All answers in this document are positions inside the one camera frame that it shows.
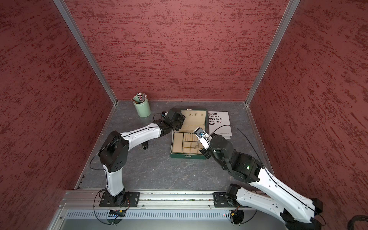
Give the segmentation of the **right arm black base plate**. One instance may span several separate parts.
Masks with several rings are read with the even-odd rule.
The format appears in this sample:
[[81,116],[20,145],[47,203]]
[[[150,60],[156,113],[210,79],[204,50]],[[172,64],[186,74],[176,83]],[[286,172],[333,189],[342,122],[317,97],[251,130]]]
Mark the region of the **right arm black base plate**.
[[234,193],[214,192],[213,201],[216,208],[237,208],[239,206]]

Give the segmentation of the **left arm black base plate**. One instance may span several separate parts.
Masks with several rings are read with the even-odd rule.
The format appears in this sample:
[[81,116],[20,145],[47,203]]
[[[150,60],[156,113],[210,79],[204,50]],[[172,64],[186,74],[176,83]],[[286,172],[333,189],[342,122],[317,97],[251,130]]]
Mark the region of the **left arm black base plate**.
[[117,196],[112,196],[109,192],[104,192],[99,204],[102,208],[136,208],[140,200],[140,192],[121,192]]

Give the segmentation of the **green jewelry box beige lining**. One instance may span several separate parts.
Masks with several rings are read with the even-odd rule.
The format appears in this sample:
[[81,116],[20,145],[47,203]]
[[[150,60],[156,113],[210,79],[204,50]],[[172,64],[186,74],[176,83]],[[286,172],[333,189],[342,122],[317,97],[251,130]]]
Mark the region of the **green jewelry box beige lining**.
[[209,131],[208,110],[204,108],[182,109],[186,117],[182,128],[172,134],[172,146],[170,157],[174,159],[204,160],[200,153],[203,148],[194,131],[201,127]]

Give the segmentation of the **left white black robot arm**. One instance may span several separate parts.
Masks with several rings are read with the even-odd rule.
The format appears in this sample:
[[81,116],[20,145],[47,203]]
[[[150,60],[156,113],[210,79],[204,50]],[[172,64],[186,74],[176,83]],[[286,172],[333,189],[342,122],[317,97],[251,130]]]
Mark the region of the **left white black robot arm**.
[[112,198],[124,195],[122,168],[127,161],[128,153],[136,146],[147,147],[148,141],[163,137],[172,131],[182,128],[185,115],[178,108],[171,108],[163,113],[161,119],[133,131],[111,132],[98,152],[100,162],[106,176],[106,191]]

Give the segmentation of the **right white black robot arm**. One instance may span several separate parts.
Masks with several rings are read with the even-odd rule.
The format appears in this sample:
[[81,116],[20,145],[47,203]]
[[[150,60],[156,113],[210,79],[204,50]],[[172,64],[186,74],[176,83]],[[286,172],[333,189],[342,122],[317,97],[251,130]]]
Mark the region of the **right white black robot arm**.
[[288,230],[320,230],[322,224],[315,218],[323,211],[323,203],[297,193],[277,179],[263,164],[251,155],[238,152],[221,135],[200,132],[201,153],[213,158],[223,170],[236,180],[264,192],[259,195],[237,184],[226,192],[228,204],[259,210],[285,224]]

